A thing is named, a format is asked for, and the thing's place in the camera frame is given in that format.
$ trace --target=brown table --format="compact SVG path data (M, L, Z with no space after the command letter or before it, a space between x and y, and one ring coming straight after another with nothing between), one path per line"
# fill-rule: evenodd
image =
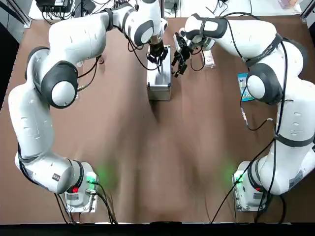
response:
M298 16L263 17L278 32L307 47L310 61L301 78L315 82L315 51L307 26ZM174 52L173 33L185 19L169 19L165 44ZM29 52L48 46L49 26L35 21L25 31L16 58L4 107L0 114L0 223L62 222L52 193L28 182L14 165L16 137L11 125L7 95L24 83ZM145 60L145 52L137 52ZM272 127L250 132L239 109L237 74L246 72L239 58L213 47L216 68L173 78L172 99L149 103L146 70L127 40L117 30L107 33L103 56L92 85L65 110L52 109L55 142L53 150L64 156L88 161L101 175L101 182L114 197L120 222L172 220L208 221L231 187L231 174L243 160L251 160L272 138ZM86 61L79 73L94 60ZM193 57L201 65L200 55ZM80 79L84 84L91 75ZM250 124L256 126L275 117L276 107L257 101L244 104ZM284 195L285 221L312 222L315 219L315 174ZM261 221L277 222L282 206L275 197ZM108 221L103 204L97 213L83 214L82 221ZM254 214L238 213L238 222L253 221ZM217 222L234 222L232 196L223 205Z

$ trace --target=metal box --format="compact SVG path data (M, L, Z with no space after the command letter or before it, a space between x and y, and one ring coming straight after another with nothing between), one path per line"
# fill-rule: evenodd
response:
M147 90L148 98L153 101L168 101L171 99L172 70L171 70L171 47L167 46L168 53L162 62L160 74L158 70L148 70ZM154 69L157 65L148 61L148 68Z

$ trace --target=small box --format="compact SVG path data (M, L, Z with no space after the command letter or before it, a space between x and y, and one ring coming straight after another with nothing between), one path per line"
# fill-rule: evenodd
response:
M201 53L201 59L202 59L202 63L205 63L204 68L207 68L207 67L213 68L216 66L211 50L203 51L203 55Z
M248 73L241 73L237 75L237 79L238 79L238 83L240 86L240 91L241 91L241 95L246 87L246 78L247 78ZM252 101L254 100L253 96L250 94L250 92L248 91L248 89L246 88L244 94L243 94L243 98L242 98L242 102L246 102L246 101Z
M147 90L148 98L153 101L168 101L171 99L172 70L171 70L171 47L167 46L168 53L162 66L158 70L148 70ZM154 69L157 65L148 61L148 68Z

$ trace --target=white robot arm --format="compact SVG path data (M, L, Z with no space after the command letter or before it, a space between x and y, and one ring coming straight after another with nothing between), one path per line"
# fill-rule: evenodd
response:
M84 18L58 22L50 27L50 48L38 47L29 55L25 84L9 94L10 116L19 148L16 166L32 182L48 191L65 192L71 212L90 212L97 175L90 164L70 160L51 151L54 130L50 106L66 108L76 97L76 63L101 55L106 32L118 28L136 46L150 44L157 57L163 49L167 22L160 17L158 0L142 0L139 11L125 3Z
M275 135L276 170L271 194L280 195L289 191L314 169L315 85L298 77L307 63L307 53L302 45L282 39L269 22L201 18L197 14L187 19L185 29L174 39L180 42L180 45L176 45L177 58L184 58L182 50L188 52L189 57L197 46L209 49L214 41L232 55L242 57L249 68L247 87L251 95L261 102L278 104L276 129L283 99L282 121ZM287 65L280 42L285 47ZM285 68L287 80L284 97ZM267 156L253 162L236 185L239 210L258 210L262 193L268 191L272 181L274 145L273 142ZM240 164L234 174L235 180L249 163L244 161Z

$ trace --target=electronic device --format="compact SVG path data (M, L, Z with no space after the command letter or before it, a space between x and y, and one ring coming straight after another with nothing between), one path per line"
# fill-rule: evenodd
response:
M70 12L73 0L36 0L41 12Z

